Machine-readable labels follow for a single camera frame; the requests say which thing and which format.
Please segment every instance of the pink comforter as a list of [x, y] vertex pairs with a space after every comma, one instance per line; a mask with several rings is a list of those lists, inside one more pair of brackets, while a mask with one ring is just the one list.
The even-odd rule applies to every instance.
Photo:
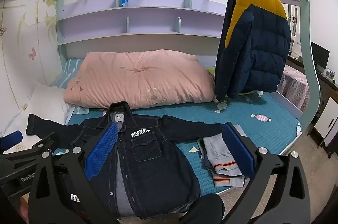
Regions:
[[127, 101], [132, 109], [213, 98], [213, 78], [196, 56], [171, 50], [88, 53], [64, 95], [79, 106]]

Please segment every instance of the silver screw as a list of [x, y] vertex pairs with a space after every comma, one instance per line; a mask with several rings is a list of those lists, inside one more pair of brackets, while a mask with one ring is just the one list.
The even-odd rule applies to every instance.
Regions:
[[266, 147], [260, 147], [258, 149], [258, 151], [261, 153], [261, 154], [267, 154], [268, 153], [268, 150], [266, 149]]
[[293, 158], [298, 158], [298, 152], [296, 152], [296, 151], [292, 151], [291, 152], [291, 156], [293, 157]]
[[73, 148], [73, 153], [78, 154], [80, 152], [81, 152], [81, 148], [80, 147]]
[[47, 158], [49, 156], [49, 152], [45, 151], [42, 153], [42, 158]]

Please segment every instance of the dark denim shirt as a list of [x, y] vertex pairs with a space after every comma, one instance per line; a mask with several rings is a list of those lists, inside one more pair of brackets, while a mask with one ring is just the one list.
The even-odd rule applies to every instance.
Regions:
[[54, 131], [62, 147], [82, 146], [108, 122], [118, 120], [116, 114], [124, 116], [123, 124], [119, 122], [119, 137], [101, 171], [90, 181], [103, 205], [120, 217], [116, 194], [119, 161], [123, 192], [136, 216], [144, 219], [186, 211], [199, 197], [200, 186], [189, 161], [174, 143], [219, 134], [221, 124], [136, 115], [127, 102], [120, 102], [112, 104], [104, 117], [87, 119], [80, 125], [64, 126], [30, 115], [26, 133], [43, 138]]

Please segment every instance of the cabinet handle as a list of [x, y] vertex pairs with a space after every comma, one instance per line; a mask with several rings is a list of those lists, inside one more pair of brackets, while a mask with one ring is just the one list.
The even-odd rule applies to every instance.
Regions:
[[334, 120], [335, 120], [335, 118], [332, 119], [332, 121], [331, 121], [330, 125], [328, 126], [328, 128], [331, 126], [331, 124], [332, 124], [332, 122], [333, 122]]

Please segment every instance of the computer monitor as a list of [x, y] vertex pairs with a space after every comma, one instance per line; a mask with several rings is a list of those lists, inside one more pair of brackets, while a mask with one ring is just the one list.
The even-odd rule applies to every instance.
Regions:
[[330, 51], [311, 42], [313, 62], [322, 68], [326, 68]]

